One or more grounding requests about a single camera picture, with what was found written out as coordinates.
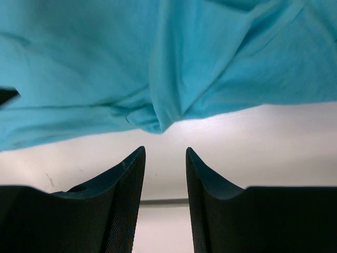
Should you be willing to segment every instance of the blue cloth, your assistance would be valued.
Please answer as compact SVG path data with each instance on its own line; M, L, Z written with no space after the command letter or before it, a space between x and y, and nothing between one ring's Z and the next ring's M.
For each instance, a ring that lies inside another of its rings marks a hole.
M1 0L0 150L337 100L336 0Z

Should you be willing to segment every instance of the white surface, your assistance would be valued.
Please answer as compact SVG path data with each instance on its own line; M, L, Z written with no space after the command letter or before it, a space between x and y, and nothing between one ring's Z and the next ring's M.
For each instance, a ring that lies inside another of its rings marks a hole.
M188 207L140 208L132 253L193 253Z
M147 153L143 199L186 198L185 150L191 146L221 175L245 187L337 184L337 104L261 106L141 130L93 135L0 153L0 184L68 190L122 161Z

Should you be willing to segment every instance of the folded cloth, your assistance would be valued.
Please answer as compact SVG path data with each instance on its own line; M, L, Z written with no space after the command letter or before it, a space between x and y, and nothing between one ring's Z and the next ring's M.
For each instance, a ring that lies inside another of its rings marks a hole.
M1 0L0 150L337 100L336 0Z

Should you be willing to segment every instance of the black object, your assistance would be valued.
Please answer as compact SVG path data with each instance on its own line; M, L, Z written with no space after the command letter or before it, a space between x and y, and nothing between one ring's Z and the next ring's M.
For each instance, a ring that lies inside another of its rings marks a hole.
M0 87L0 106L17 96L19 96L17 90L7 90Z
M196 253L337 252L337 188L244 190L191 148L186 175Z
M145 169L138 148L68 192L0 187L1 253L131 253Z

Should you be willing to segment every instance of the turquoise fabric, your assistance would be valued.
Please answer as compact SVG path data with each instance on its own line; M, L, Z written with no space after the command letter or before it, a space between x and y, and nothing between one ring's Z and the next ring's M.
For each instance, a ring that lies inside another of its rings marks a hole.
M0 150L337 100L336 0L1 0Z

